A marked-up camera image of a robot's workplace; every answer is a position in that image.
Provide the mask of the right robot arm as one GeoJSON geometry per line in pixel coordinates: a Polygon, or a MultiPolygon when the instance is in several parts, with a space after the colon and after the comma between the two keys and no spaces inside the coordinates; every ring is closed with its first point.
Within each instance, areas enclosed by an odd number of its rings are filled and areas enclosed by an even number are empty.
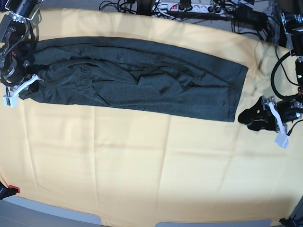
{"type": "Polygon", "coordinates": [[[2,0],[0,11],[7,12],[0,22],[0,82],[6,102],[23,90],[36,92],[40,77],[33,67],[36,36],[31,24],[41,0],[2,0]]]}

